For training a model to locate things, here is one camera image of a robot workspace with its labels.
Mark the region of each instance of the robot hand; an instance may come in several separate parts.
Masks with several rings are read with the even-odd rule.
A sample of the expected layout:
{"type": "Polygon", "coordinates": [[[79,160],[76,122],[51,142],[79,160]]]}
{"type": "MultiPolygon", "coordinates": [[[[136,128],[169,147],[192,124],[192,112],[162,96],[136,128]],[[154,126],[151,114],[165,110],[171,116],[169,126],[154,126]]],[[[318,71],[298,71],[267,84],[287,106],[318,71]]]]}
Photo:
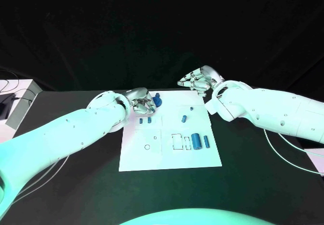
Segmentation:
{"type": "Polygon", "coordinates": [[[190,72],[177,82],[177,85],[197,90],[197,95],[205,97],[205,90],[218,86],[224,79],[210,66],[202,66],[190,72]]]}
{"type": "Polygon", "coordinates": [[[145,88],[135,88],[122,93],[126,97],[129,106],[138,114],[152,114],[155,112],[155,104],[145,88]]]}

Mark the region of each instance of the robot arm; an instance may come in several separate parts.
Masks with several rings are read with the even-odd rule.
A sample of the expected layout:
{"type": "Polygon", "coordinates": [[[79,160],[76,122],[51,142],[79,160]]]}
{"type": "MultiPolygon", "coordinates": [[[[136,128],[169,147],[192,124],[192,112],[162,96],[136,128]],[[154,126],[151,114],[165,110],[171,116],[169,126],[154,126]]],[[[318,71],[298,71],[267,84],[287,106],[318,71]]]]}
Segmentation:
{"type": "Polygon", "coordinates": [[[126,125],[130,107],[139,114],[154,112],[155,105],[145,88],[123,94],[103,92],[86,109],[73,111],[0,144],[0,219],[31,177],[126,125]]]}
{"type": "Polygon", "coordinates": [[[185,75],[178,85],[195,89],[200,96],[213,89],[205,108],[226,121],[243,117],[259,128],[324,143],[324,103],[285,91],[251,89],[243,82],[224,81],[208,66],[185,75]]]}

